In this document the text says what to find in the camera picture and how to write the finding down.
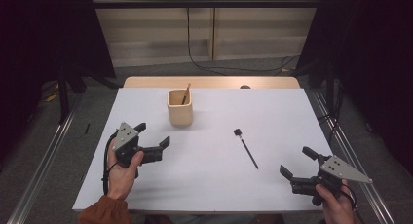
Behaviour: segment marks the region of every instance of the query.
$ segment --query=sleeve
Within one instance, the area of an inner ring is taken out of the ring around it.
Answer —
[[[131,223],[128,203],[102,196],[99,201],[79,214],[79,224]]]

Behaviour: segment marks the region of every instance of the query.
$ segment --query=black horizontal bar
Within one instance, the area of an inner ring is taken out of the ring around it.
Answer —
[[[238,0],[157,0],[157,1],[103,1],[96,0],[96,9],[133,9],[133,8],[317,8],[319,0],[275,0],[275,1],[238,1]]]

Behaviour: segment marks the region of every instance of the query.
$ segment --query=beige cup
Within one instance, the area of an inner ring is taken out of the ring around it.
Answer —
[[[192,96],[191,91],[188,92],[185,103],[182,100],[186,90],[172,90],[168,93],[168,112],[170,123],[177,126],[185,126],[192,124]]]

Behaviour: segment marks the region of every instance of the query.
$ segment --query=white table surface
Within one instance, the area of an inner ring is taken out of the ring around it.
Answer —
[[[139,168],[128,196],[130,211],[237,213],[320,210],[310,196],[295,195],[279,173],[311,177],[318,165],[301,151],[331,155],[310,102],[301,89],[191,89],[194,121],[169,122],[170,89],[119,89],[84,184],[73,206],[83,210],[102,196],[103,152],[109,136],[127,122],[145,122],[139,145],[157,146],[170,136],[163,160]],[[243,139],[259,169],[233,130]]]

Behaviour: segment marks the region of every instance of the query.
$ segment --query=silver triangular plate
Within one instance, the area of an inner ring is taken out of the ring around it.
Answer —
[[[118,150],[120,147],[122,147],[124,144],[128,143],[138,135],[138,131],[129,126],[127,123],[123,122],[118,129],[115,144],[113,145],[113,151]]]
[[[353,168],[337,156],[333,156],[325,161],[320,169],[338,178],[345,178],[363,183],[373,183],[372,179],[358,171],[356,168]]]

